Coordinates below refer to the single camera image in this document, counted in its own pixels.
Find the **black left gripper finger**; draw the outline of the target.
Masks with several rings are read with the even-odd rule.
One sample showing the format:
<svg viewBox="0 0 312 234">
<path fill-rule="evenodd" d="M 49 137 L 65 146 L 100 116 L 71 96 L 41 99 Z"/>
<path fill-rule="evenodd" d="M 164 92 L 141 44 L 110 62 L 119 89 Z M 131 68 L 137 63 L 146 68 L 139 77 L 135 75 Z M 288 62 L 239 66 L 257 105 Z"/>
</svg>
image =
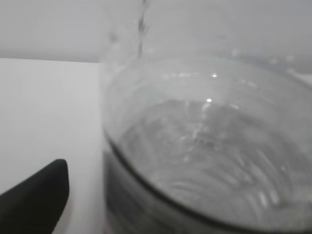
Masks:
<svg viewBox="0 0 312 234">
<path fill-rule="evenodd" d="M 68 197 L 68 164 L 56 159 L 0 195 L 0 232 L 53 233 Z"/>
</svg>

